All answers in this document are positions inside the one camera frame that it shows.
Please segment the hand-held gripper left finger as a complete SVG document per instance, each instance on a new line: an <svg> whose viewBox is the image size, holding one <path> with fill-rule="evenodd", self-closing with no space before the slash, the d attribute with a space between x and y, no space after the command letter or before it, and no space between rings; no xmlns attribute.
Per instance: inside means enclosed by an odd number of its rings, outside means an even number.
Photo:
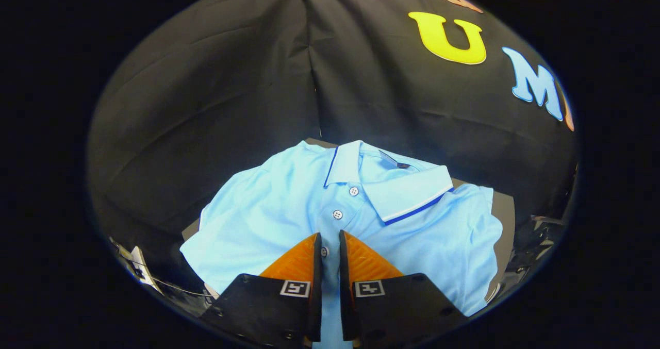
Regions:
<svg viewBox="0 0 660 349"><path fill-rule="evenodd" d="M311 348L321 337L321 248L315 233L261 274L239 274L201 321L252 348Z"/></svg>

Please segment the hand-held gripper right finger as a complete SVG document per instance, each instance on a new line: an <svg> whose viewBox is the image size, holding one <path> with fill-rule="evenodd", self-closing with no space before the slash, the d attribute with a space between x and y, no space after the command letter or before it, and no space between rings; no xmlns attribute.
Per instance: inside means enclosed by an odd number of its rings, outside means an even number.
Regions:
<svg viewBox="0 0 660 349"><path fill-rule="evenodd" d="M354 348L415 348L467 322L426 274L404 274L344 230L339 241L342 334Z"/></svg>

